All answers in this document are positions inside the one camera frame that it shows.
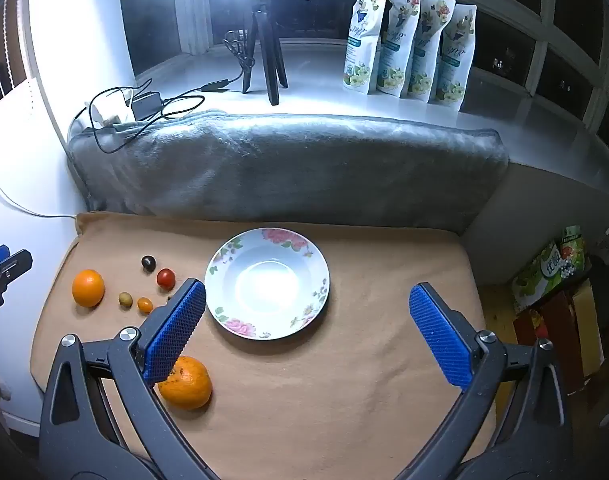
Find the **white wall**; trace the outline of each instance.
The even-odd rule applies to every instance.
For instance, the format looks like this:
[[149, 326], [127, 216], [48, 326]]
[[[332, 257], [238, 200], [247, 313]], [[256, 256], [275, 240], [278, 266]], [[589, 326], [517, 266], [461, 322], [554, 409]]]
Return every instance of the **white wall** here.
[[[38, 213], [85, 210], [34, 79], [0, 101], [0, 187]], [[12, 415], [8, 423], [16, 430], [32, 433], [24, 420], [40, 421], [42, 394], [28, 370], [31, 344], [46, 295], [75, 237], [73, 219], [34, 218], [10, 208], [0, 197], [0, 245], [12, 254], [26, 249], [34, 261], [29, 272], [9, 285], [0, 308], [0, 377], [12, 395], [2, 402], [2, 409]]]
[[46, 98], [63, 135], [98, 92], [135, 83], [120, 0], [29, 0]]
[[589, 246], [609, 227], [609, 194], [549, 171], [509, 164], [482, 212], [462, 235], [476, 283], [506, 283], [568, 225]]

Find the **white window frame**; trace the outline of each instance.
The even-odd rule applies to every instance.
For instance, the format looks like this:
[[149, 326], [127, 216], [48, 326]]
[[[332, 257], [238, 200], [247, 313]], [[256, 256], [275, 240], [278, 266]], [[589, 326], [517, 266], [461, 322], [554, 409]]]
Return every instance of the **white window frame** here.
[[[474, 69], [474, 72], [486, 80], [491, 80], [520, 95], [524, 96], [526, 93], [556, 114], [568, 118], [573, 123], [584, 124], [591, 133], [597, 132], [609, 100], [609, 6], [606, 1], [604, 2], [603, 41], [599, 63], [596, 63], [577, 43], [555, 26], [556, 0], [540, 0], [540, 14], [533, 12], [516, 0], [464, 1], [476, 2], [478, 8], [483, 12], [508, 23], [508, 25], [515, 27], [536, 41], [524, 87], [483, 70]], [[221, 48], [220, 45], [214, 45], [208, 0], [176, 0], [176, 12], [183, 53], [195, 56], [204, 54], [213, 48]], [[316, 38], [286, 38], [282, 41], [285, 44], [346, 44], [344, 40]], [[536, 95], [549, 48], [577, 70], [593, 87], [587, 109], [581, 120], [563, 110], [563, 108]]]

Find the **black tripod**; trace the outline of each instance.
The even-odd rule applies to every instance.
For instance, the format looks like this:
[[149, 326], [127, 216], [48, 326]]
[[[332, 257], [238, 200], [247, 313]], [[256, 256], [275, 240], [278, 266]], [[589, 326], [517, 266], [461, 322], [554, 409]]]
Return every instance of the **black tripod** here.
[[[253, 57], [256, 38], [260, 33], [260, 45], [262, 46], [262, 62], [265, 67], [265, 79], [267, 80], [267, 93], [269, 102], [275, 106], [280, 102], [278, 92], [278, 79], [280, 85], [289, 88], [286, 82], [286, 70], [284, 69], [284, 59], [282, 57], [282, 47], [280, 39], [276, 34], [276, 28], [269, 15], [269, 0], [251, 0], [252, 2], [252, 24], [251, 33], [247, 38], [246, 51], [250, 58]], [[251, 85], [251, 68], [244, 71], [242, 80], [242, 93], [246, 94]]]

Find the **tan towel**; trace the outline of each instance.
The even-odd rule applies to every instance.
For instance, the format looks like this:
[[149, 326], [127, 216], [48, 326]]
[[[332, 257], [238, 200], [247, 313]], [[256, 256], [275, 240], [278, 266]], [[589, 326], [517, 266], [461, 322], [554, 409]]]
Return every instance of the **tan towel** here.
[[[430, 282], [475, 328], [482, 311], [457, 236], [424, 229], [282, 224], [315, 243], [331, 273], [325, 310], [309, 327], [276, 341], [251, 341], [204, 314], [183, 354], [209, 370], [206, 408], [170, 408], [187, 440], [224, 480], [393, 479], [428, 440], [460, 390], [444, 379], [409, 316], [409, 290]], [[204, 278], [212, 255], [255, 224], [176, 221], [93, 213], [78, 218], [78, 244], [66, 257], [34, 338], [31, 372], [44, 390], [60, 339], [112, 338], [143, 317], [118, 294], [166, 302], [140, 259], [152, 254], [178, 285]], [[95, 269], [107, 291], [100, 306], [73, 303], [76, 273]], [[108, 395], [127, 443], [144, 453], [113, 384]], [[494, 427], [493, 410], [472, 452]]]

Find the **floral plate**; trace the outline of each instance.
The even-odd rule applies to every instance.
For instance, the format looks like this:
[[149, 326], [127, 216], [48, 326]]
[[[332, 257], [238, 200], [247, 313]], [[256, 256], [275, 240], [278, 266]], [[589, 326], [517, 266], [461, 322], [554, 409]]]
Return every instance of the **floral plate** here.
[[279, 228], [226, 242], [204, 278], [211, 314], [247, 339], [278, 339], [307, 326], [329, 295], [329, 267], [312, 242]]

